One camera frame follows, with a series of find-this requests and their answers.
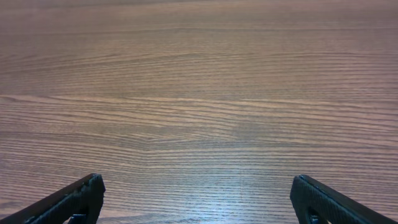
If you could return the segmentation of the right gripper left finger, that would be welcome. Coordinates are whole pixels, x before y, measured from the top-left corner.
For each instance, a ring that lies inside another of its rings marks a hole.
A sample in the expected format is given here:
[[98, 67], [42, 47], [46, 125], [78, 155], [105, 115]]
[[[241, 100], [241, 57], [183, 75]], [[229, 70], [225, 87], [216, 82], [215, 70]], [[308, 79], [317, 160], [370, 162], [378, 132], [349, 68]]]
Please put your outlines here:
[[89, 174], [3, 218], [1, 224], [95, 224], [103, 206], [105, 191], [102, 176]]

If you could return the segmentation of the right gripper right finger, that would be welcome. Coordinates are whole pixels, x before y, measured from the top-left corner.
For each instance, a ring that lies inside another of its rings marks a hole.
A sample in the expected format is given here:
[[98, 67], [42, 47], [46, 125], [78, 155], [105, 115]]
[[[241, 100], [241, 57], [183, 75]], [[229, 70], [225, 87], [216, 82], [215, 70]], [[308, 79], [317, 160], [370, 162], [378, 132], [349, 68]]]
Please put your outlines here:
[[290, 200], [300, 224], [397, 224], [308, 175], [294, 177]]

